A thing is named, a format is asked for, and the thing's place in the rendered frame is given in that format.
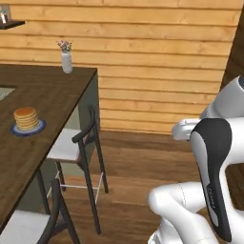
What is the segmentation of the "stack of pancakes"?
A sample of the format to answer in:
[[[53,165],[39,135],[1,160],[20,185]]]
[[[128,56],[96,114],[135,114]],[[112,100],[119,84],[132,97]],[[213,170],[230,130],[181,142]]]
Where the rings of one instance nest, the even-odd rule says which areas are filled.
[[[13,116],[19,130],[31,130],[38,125],[37,111],[34,107],[19,108]]]

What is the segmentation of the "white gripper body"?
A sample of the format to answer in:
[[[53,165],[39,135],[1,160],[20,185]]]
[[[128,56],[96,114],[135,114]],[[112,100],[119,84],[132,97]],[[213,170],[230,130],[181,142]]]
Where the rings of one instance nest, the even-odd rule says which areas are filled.
[[[200,122],[199,118],[183,119],[172,128],[174,140],[189,140],[194,127]]]

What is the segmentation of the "dining counter with green base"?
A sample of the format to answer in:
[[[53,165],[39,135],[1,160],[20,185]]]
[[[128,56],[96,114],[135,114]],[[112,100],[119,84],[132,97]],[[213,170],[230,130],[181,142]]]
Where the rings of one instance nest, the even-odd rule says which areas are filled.
[[[0,101],[0,233],[96,75],[96,68],[65,74],[59,67],[0,64],[0,87],[13,89]],[[46,129],[30,137],[12,134],[13,113],[22,107],[36,108]]]

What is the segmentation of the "black stool with white seat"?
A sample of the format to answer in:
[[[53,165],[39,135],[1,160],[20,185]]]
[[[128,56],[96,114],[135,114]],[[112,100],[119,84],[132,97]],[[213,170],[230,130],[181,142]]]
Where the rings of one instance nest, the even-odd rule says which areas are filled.
[[[48,244],[64,230],[69,232],[73,244],[81,244],[57,178],[51,183],[51,199],[50,214],[16,210],[0,234],[0,244]]]
[[[84,187],[78,186],[78,189],[84,188],[88,190],[88,195],[91,203],[91,211],[93,221],[97,234],[101,234],[101,227],[99,222],[98,211],[96,208],[97,199],[100,187],[104,186],[105,193],[109,192],[107,176],[105,171],[105,164],[103,160],[99,131],[96,122],[95,109],[89,106],[90,120],[84,129],[81,131],[74,129],[63,129],[59,134],[57,140],[52,146],[47,158],[53,160],[57,168],[57,177],[60,180],[60,186],[63,191],[67,188],[76,188],[76,185],[67,185],[65,183],[64,174],[61,168],[62,161],[76,163],[85,175],[86,185]],[[92,177],[89,169],[89,162],[86,153],[86,147],[91,143],[95,144],[98,154],[100,166],[100,178],[97,187],[92,185]]]

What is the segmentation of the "white vase with flowers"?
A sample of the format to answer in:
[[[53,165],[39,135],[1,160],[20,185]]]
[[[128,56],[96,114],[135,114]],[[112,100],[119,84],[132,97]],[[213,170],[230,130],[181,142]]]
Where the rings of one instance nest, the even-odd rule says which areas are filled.
[[[71,42],[60,40],[57,41],[57,45],[61,49],[61,63],[64,73],[72,72],[72,62],[71,62]]]

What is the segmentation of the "glass jar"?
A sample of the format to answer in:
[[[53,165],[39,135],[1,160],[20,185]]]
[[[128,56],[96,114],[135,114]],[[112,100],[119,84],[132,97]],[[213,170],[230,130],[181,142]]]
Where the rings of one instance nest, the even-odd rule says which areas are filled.
[[[0,18],[3,24],[8,24],[9,21],[11,20],[9,4],[0,5]]]

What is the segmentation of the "blue plate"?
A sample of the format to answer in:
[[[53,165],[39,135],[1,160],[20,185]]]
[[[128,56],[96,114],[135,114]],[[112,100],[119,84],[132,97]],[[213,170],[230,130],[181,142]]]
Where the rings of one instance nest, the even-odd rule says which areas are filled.
[[[16,136],[31,136],[40,133],[45,128],[46,128],[46,121],[44,119],[39,119],[37,126],[33,129],[21,131],[20,129],[17,128],[16,124],[12,124],[10,127],[10,131],[12,134]]]

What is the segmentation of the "dark wall shelf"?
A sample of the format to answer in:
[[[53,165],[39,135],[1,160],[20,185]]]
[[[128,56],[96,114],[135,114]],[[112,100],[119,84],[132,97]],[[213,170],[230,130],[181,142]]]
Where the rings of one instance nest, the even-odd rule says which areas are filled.
[[[11,29],[11,28],[22,26],[24,24],[25,24],[25,22],[23,20],[10,20],[6,24],[3,24],[3,23],[0,22],[0,30],[8,30],[8,29]]]

